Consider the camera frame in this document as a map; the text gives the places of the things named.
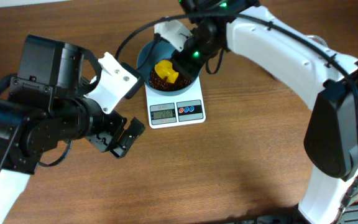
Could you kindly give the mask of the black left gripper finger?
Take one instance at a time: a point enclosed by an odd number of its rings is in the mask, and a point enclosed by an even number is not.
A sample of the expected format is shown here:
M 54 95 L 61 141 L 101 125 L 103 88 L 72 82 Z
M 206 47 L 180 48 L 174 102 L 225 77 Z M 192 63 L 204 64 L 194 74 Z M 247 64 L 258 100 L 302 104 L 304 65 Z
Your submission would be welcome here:
M 135 85 L 126 93 L 124 96 L 125 99 L 129 100 L 131 99 L 144 85 L 144 79 L 142 78 L 142 74 L 137 71 L 136 69 L 132 68 L 130 65 L 128 65 L 125 62 L 120 63 L 120 65 L 127 70 L 131 75 L 133 75 L 136 79 Z
M 122 159 L 129 152 L 135 141 L 145 131 L 145 126 L 137 118 L 133 118 L 127 129 L 124 129 L 121 135 L 113 141 L 109 152 L 117 159 Z

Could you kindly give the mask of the yellow plastic measuring scoop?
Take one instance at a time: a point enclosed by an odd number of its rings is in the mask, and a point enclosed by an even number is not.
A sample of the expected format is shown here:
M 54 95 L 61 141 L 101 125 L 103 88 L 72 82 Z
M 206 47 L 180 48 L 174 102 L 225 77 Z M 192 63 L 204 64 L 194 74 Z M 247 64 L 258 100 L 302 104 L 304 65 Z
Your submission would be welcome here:
M 161 60 L 154 67 L 156 74 L 168 83 L 174 84 L 179 73 L 173 69 L 173 64 L 169 60 Z

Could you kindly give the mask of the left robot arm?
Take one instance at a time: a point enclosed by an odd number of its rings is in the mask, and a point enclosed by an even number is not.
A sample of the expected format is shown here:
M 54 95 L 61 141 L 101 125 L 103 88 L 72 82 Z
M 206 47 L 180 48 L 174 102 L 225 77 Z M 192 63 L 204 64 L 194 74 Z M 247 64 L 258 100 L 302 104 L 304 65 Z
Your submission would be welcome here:
M 0 223 L 42 165 L 42 155 L 65 142 L 88 140 L 123 158 L 144 132 L 138 119 L 115 108 L 143 84 L 140 73 L 111 54 L 27 36 L 19 71 L 0 80 Z

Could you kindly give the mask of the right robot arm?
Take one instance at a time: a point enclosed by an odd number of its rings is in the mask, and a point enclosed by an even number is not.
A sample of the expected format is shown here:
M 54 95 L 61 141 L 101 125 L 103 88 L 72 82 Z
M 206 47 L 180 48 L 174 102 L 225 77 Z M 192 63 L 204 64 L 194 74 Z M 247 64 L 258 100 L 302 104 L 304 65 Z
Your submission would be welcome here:
M 181 1 L 195 25 L 173 54 L 194 78 L 221 50 L 253 61 L 293 90 L 311 110 L 304 138 L 313 163 L 294 211 L 256 223 L 358 223 L 358 59 L 289 27 L 258 1 Z

